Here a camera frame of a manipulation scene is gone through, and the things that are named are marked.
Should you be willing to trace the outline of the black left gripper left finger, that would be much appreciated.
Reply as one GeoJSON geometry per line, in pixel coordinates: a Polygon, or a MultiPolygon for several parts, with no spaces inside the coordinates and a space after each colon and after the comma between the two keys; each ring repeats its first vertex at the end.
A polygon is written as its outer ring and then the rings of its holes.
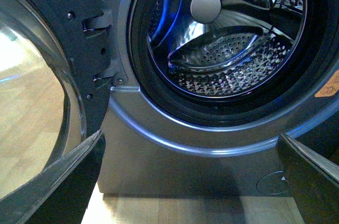
{"type": "Polygon", "coordinates": [[[105,136],[98,130],[1,199],[1,223],[81,223],[99,177],[105,136]]]}

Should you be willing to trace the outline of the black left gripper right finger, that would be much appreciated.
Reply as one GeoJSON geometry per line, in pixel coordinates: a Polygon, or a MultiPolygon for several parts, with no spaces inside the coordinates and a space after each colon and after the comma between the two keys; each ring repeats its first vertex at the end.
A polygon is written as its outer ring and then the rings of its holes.
{"type": "Polygon", "coordinates": [[[338,223],[338,145],[327,157],[281,134],[276,147],[304,222],[338,223]]]}

